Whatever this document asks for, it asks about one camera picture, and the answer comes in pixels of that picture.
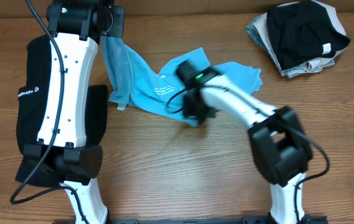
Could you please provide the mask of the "light blue t-shirt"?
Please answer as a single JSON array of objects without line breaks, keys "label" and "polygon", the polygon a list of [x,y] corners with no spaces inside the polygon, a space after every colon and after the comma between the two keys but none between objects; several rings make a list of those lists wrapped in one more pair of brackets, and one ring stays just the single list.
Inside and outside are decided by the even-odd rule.
[{"label": "light blue t-shirt", "polygon": [[[181,91],[185,86],[176,71],[184,61],[188,61],[200,73],[210,68],[211,64],[203,49],[173,58],[159,73],[155,73],[120,38],[102,37],[102,42],[103,58],[114,88],[109,97],[111,102],[118,103],[120,108],[132,105],[191,126],[199,124],[195,118],[185,118],[180,110],[184,98]],[[267,118],[242,101],[242,98],[250,99],[261,88],[260,69],[236,62],[215,65],[213,69],[221,75],[207,82],[199,91],[207,105],[226,113],[245,129]]]}]

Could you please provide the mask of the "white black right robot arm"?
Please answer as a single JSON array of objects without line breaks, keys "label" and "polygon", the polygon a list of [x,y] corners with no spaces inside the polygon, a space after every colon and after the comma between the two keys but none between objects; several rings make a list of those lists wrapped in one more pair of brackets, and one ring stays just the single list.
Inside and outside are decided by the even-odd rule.
[{"label": "white black right robot arm", "polygon": [[301,185],[313,157],[300,138],[296,112],[276,108],[247,94],[215,67],[196,69],[188,60],[177,66],[184,84],[182,114],[202,124],[222,111],[247,130],[254,163],[271,187],[272,206],[267,223],[302,223]]}]

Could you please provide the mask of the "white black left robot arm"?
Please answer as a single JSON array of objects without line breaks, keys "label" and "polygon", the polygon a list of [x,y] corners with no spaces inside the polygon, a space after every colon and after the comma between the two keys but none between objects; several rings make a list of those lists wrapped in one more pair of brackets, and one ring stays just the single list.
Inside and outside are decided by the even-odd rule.
[{"label": "white black left robot arm", "polygon": [[91,86],[100,37],[111,27],[111,1],[54,1],[45,34],[27,47],[27,81],[18,92],[21,186],[66,191],[76,223],[109,223],[97,176],[103,161],[108,89]]}]

